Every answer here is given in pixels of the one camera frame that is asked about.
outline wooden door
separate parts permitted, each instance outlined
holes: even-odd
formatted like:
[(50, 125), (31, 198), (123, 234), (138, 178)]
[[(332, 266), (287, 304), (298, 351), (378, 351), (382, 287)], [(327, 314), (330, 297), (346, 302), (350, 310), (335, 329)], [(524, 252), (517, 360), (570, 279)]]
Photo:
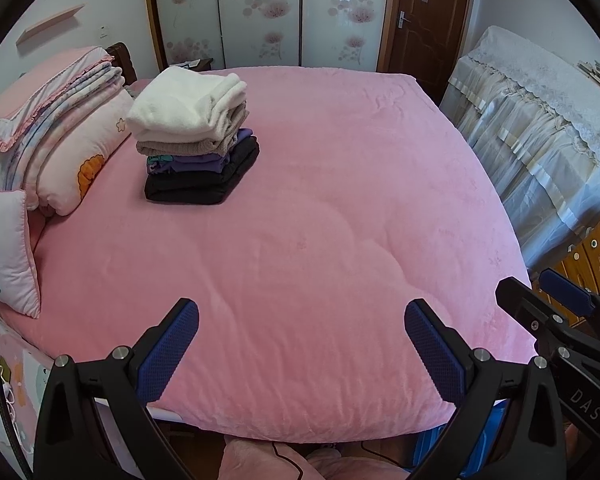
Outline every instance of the wooden door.
[(389, 72), (413, 75), (440, 104), (458, 59), (469, 0), (400, 0)]

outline blue rubber grip pad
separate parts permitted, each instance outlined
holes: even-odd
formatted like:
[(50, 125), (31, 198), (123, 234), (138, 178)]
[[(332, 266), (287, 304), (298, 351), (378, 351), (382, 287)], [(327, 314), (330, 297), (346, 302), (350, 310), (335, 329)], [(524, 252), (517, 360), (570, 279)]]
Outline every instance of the blue rubber grip pad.
[(571, 283), (555, 270), (543, 270), (538, 281), (542, 290), (571, 310), (576, 316), (589, 317), (593, 314), (594, 307), (591, 304), (591, 294)]
[(136, 394), (140, 402), (146, 404), (160, 399), (196, 335), (199, 323), (198, 306), (189, 301), (138, 368)]
[(464, 368), (417, 303), (408, 304), (404, 327), (443, 400), (456, 406), (464, 400)]

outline metal screw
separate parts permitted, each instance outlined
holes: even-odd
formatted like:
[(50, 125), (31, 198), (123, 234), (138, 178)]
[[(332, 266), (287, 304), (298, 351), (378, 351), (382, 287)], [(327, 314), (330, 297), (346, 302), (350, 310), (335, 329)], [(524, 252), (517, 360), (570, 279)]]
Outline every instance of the metal screw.
[(534, 364), (541, 370), (544, 370), (546, 368), (546, 359), (544, 357), (536, 356), (534, 357)]
[(476, 348), (474, 350), (474, 356), (481, 363), (486, 362), (489, 359), (491, 359), (491, 354), (489, 353), (488, 350), (485, 350), (484, 348)]
[(127, 346), (119, 346), (118, 348), (115, 348), (114, 351), (111, 353), (111, 356), (117, 360), (122, 360), (128, 355), (129, 348)]
[(69, 363), (69, 356), (68, 355), (61, 355), (56, 357), (56, 360), (54, 361), (54, 363), (56, 364), (57, 367), (59, 368), (63, 368), (65, 366), (67, 366), (67, 364)]

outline bed frame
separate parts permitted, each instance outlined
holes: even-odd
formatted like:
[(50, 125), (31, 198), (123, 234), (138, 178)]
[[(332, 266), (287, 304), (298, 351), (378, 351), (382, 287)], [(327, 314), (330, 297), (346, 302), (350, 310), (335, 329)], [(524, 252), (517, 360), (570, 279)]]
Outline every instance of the bed frame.
[(111, 62), (113, 66), (119, 66), (122, 69), (122, 77), (125, 78), (125, 85), (131, 85), (138, 81), (134, 64), (131, 61), (129, 49), (124, 43), (116, 43), (106, 49), (110, 56), (114, 57)]

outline wooden floor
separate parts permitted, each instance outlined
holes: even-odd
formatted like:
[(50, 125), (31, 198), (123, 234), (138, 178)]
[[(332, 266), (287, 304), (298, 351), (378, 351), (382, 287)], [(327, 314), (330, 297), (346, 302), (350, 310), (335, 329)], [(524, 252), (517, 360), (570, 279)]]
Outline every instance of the wooden floor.
[[(161, 424), (160, 428), (196, 480), (218, 480), (224, 453), (224, 436), (185, 424)], [(363, 443), (348, 442), (339, 444), (338, 449), (343, 456), (364, 456), (408, 466), (411, 464), (414, 445), (414, 436), (405, 435), (384, 440), (367, 440)], [(302, 456), (307, 456), (320, 447), (319, 444), (289, 446)]]

